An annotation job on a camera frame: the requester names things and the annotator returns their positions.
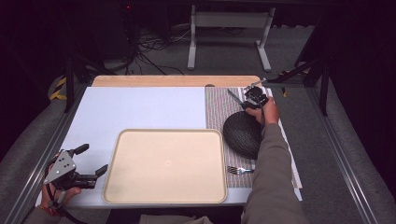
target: hand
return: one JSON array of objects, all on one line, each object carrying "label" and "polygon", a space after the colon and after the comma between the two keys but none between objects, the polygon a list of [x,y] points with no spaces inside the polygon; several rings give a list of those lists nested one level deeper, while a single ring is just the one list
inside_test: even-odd
[{"label": "hand", "polygon": [[268,102],[264,105],[263,107],[264,110],[264,119],[262,119],[262,110],[261,109],[252,109],[252,108],[247,108],[246,112],[251,115],[256,117],[256,120],[262,124],[265,122],[265,124],[270,124],[270,123],[278,123],[279,121],[279,112],[277,110],[277,106],[274,102],[273,97],[268,97]]},{"label": "hand", "polygon": [[[55,190],[55,187],[52,184],[49,184],[49,188],[51,190],[51,192],[53,193],[53,191]],[[65,206],[70,199],[81,193],[81,188],[78,187],[73,187],[71,189],[68,189],[66,191],[66,194],[64,195],[64,200],[62,201],[62,205]],[[56,201],[59,198],[59,195],[61,194],[61,192],[59,190],[56,191],[54,197],[54,200]],[[45,208],[49,208],[49,202],[50,202],[50,196],[47,192],[47,188],[46,185],[43,184],[43,186],[41,187],[41,204],[40,206],[45,207]]]}]

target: gray floor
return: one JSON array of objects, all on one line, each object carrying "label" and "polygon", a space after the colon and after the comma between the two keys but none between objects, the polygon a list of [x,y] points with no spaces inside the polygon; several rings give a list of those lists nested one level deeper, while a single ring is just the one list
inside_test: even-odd
[{"label": "gray floor", "polygon": [[[245,30],[241,35],[229,35],[218,30],[206,30],[198,36],[196,65],[187,70],[189,41],[182,39],[163,50],[146,55],[156,64],[176,67],[186,75],[256,75],[273,78],[283,70],[293,68],[312,27],[273,28],[266,43],[272,65],[271,73],[264,73],[254,41],[257,30]],[[107,67],[119,62],[108,62]],[[153,66],[139,62],[145,75],[159,75]],[[136,63],[129,73],[140,74]],[[163,68],[167,74],[176,70]],[[300,173],[304,188],[303,208],[312,223],[362,223],[361,215],[334,159],[332,148],[320,123],[320,116],[308,100],[304,88],[287,88],[284,98],[280,88],[273,92],[281,111],[281,119]],[[18,200],[24,183],[46,149],[59,122],[63,118],[63,101],[52,101],[24,133],[0,163],[0,222],[4,223],[13,204]],[[353,171],[361,183],[366,199],[378,223],[396,223],[396,207],[385,183],[376,172],[353,130],[344,108],[332,85],[328,97],[329,120]],[[88,223],[106,223],[108,210],[72,210],[76,217]]]}]

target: white table surface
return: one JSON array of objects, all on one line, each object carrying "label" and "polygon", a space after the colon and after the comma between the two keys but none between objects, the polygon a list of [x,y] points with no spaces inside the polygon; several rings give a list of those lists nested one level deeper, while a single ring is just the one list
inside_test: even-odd
[{"label": "white table surface", "polygon": [[[76,115],[61,149],[83,144],[90,148],[74,156],[77,172],[93,175],[111,162],[118,135],[125,129],[205,129],[204,87],[89,87],[82,97]],[[95,189],[84,189],[67,207],[126,208],[155,206],[197,206],[215,204],[109,204],[103,199],[106,174]],[[245,203],[250,188],[227,188],[222,203]]]}]

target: tray rim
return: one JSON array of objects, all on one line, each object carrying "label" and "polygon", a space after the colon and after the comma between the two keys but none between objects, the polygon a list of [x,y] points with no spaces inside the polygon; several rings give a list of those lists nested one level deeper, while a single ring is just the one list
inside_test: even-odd
[{"label": "tray rim", "polygon": [[[128,132],[147,132],[147,133],[154,133],[154,132],[166,132],[166,133],[185,133],[185,132],[191,132],[191,133],[215,133],[216,135],[219,136],[219,142],[220,142],[220,154],[221,154],[221,164],[223,169],[221,170],[221,174],[223,176],[222,178],[222,186],[224,189],[224,195],[223,197],[216,201],[216,202],[138,202],[138,203],[116,203],[116,202],[110,202],[109,200],[106,199],[106,189],[107,189],[107,185],[108,185],[108,179],[109,179],[109,174],[112,171],[112,164],[113,161],[115,160],[115,155],[116,155],[116,149],[117,146],[119,145],[119,141],[120,141],[120,137],[124,134],[124,133],[128,133]],[[113,147],[113,151],[111,154],[111,159],[110,159],[110,164],[109,164],[109,168],[108,168],[108,172],[106,174],[106,180],[105,180],[105,184],[102,190],[102,199],[104,200],[105,203],[108,204],[218,204],[218,203],[223,203],[228,196],[228,188],[227,188],[227,173],[226,173],[226,169],[225,169],[225,157],[224,157],[224,139],[222,136],[222,133],[217,130],[217,129],[150,129],[150,128],[128,128],[128,129],[124,129],[122,130],[119,134],[118,137],[116,139],[116,143],[115,146]]]}]

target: human arm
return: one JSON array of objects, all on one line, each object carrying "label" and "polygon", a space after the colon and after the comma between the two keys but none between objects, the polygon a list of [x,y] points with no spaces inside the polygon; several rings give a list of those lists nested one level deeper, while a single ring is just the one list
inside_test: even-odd
[{"label": "human arm", "polygon": [[[308,223],[291,184],[291,155],[282,136],[279,114],[271,97],[264,106],[265,128],[252,191],[242,223]],[[262,121],[260,110],[247,112]]]},{"label": "human arm", "polygon": [[[55,187],[53,187],[52,184],[49,184],[50,190],[53,192],[55,190]],[[70,199],[81,193],[81,189],[74,187],[66,191],[66,194],[64,195],[64,199],[62,201],[62,205],[65,206]],[[60,191],[57,190],[56,194],[54,195],[55,199],[58,199],[60,196]],[[43,184],[41,187],[41,203],[39,206],[37,206],[30,216],[26,219],[24,222],[25,224],[36,224],[36,223],[43,223],[43,224],[55,224],[59,223],[61,221],[61,216],[56,213],[55,210],[52,210],[49,208],[49,203],[50,203],[50,196],[47,192],[46,186]]]}]

